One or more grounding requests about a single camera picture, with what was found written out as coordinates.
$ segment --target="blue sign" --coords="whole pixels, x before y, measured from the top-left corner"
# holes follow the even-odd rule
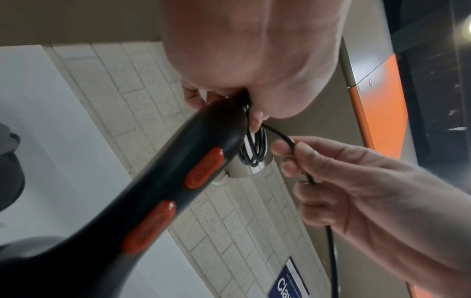
[[[275,280],[269,298],[308,298],[309,291],[291,258]]]

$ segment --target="brick wall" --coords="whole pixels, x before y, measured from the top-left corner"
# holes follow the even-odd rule
[[[192,114],[160,43],[45,50],[132,177]],[[169,232],[214,297],[266,296],[289,256],[311,297],[329,296],[275,162],[251,178],[211,185]]]

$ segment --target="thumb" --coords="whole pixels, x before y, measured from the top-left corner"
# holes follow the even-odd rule
[[[321,155],[303,142],[296,143],[294,157],[306,173],[345,190],[358,184],[358,180],[363,179],[367,172],[366,167]]]

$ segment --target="tiled wall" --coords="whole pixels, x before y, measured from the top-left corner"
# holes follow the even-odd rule
[[[192,114],[160,43],[45,47],[134,177]],[[211,185],[169,232],[214,297],[265,297],[291,256],[311,292],[330,283],[275,162]]]

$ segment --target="hand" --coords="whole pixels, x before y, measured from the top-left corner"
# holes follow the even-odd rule
[[[311,226],[331,225],[402,279],[443,297],[471,297],[471,197],[425,169],[367,148],[319,137],[293,137],[282,172],[322,182],[298,183],[299,213]]]
[[[161,37],[193,109],[243,89],[250,125],[302,111],[337,64],[350,0],[159,0]]]

